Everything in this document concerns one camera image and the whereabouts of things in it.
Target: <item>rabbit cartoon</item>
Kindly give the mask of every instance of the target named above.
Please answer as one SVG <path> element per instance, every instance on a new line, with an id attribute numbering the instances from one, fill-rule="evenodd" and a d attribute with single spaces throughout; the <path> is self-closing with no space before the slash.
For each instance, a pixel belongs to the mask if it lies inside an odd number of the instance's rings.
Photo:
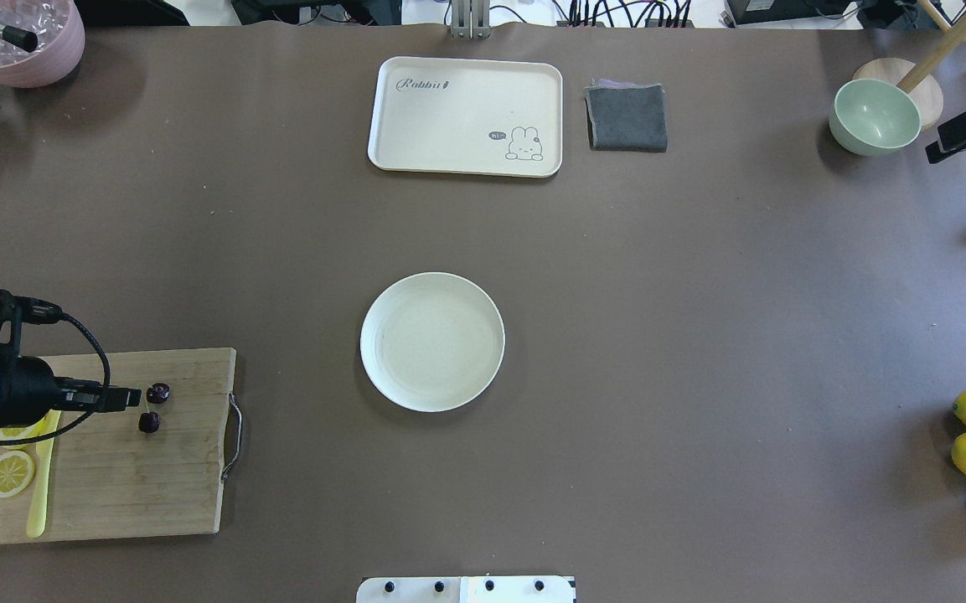
<path id="1" fill-rule="evenodd" d="M 513 127 L 513 138 L 509 141 L 509 152 L 505 153 L 505 159 L 543 160 L 539 130 L 535 127 Z"/>

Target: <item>wooden stand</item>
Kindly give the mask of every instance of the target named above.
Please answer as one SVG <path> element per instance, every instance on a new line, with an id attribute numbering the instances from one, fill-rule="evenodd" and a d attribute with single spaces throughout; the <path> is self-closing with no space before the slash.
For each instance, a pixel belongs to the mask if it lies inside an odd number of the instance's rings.
<path id="1" fill-rule="evenodd" d="M 869 77 L 869 79 L 888 81 L 889 84 L 896 85 L 903 80 L 904 75 L 914 69 L 914 66 L 911 61 L 904 59 L 877 59 L 862 65 L 851 79 Z M 936 126 L 936 123 L 941 120 L 941 113 L 945 107 L 945 95 L 935 77 L 927 76 L 922 83 L 915 85 L 915 89 L 909 92 L 909 95 L 918 106 L 918 113 L 922 115 L 922 132 Z"/>
<path id="2" fill-rule="evenodd" d="M 858 80 L 860 77 L 884 80 L 907 92 L 918 106 L 919 113 L 922 114 L 924 132 L 935 126 L 941 119 L 943 101 L 945 101 L 941 85 L 930 75 L 930 72 L 936 69 L 936 66 L 941 64 L 941 61 L 962 42 L 966 42 L 966 12 L 953 27 L 943 29 L 941 42 L 918 64 L 895 58 L 876 59 L 862 65 L 855 72 L 853 80 Z"/>

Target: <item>metal bracket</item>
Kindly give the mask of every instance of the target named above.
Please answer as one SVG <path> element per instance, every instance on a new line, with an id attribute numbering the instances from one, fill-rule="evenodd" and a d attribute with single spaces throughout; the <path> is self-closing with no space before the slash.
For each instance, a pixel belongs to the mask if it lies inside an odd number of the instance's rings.
<path id="1" fill-rule="evenodd" d="M 449 0 L 453 38 L 490 38 L 490 0 Z"/>
<path id="2" fill-rule="evenodd" d="M 576 603 L 573 576 L 432 576 L 367 579 L 356 603 Z"/>

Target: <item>robotic arm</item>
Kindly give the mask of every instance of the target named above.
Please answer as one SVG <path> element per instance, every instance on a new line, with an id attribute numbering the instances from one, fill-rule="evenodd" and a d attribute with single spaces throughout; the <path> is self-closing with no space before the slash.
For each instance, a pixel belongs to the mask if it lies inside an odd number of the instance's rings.
<path id="1" fill-rule="evenodd" d="M 0 290 L 0 427 L 31 425 L 49 410 L 81 411 L 85 412 L 85 419 L 95 412 L 118 412 L 139 405 L 139 389 L 104 388 L 107 383 L 55 377 L 42 359 L 20 355 L 22 324 L 55 324 L 58 321 L 67 321 L 80 329 L 100 354 L 106 381 L 110 381 L 105 354 L 84 325 L 48 301 L 16 297 L 10 291 Z M 39 439 L 49 436 L 52 435 L 43 435 Z"/>

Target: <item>green bowl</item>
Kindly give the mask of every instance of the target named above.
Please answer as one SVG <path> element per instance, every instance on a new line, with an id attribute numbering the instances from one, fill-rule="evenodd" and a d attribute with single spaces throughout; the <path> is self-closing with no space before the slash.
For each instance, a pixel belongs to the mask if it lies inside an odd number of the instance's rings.
<path id="1" fill-rule="evenodd" d="M 921 129 L 915 101 L 887 81 L 848 81 L 832 100 L 829 130 L 855 154 L 878 157 L 896 152 L 914 142 Z"/>

